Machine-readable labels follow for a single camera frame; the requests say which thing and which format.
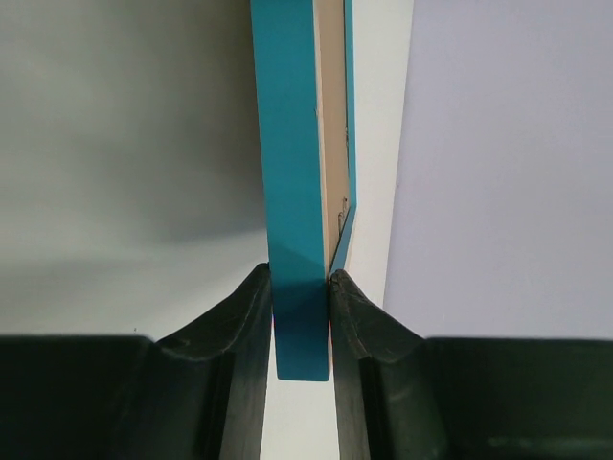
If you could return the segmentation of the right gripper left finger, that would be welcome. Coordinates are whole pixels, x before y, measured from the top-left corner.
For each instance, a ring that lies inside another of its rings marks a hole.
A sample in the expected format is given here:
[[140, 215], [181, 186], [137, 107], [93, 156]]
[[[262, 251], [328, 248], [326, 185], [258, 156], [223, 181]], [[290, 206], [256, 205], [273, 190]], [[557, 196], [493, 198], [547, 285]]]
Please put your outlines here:
[[180, 330], [5, 335], [5, 459], [256, 459], [272, 295], [267, 264]]

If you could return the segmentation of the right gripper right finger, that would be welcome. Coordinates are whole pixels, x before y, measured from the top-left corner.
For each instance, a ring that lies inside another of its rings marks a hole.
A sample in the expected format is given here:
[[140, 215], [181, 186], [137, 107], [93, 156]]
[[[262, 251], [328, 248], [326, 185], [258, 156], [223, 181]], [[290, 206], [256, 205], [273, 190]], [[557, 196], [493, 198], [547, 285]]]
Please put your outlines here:
[[345, 271], [329, 281], [344, 459], [608, 459], [612, 345], [423, 338]]

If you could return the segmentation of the blue picture frame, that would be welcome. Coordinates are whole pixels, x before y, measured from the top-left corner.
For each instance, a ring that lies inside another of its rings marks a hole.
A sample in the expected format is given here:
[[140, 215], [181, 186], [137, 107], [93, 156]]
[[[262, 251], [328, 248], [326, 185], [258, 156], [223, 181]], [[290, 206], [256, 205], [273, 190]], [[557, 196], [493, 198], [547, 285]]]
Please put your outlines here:
[[350, 1], [251, 5], [277, 375], [330, 375], [328, 283], [357, 208]]

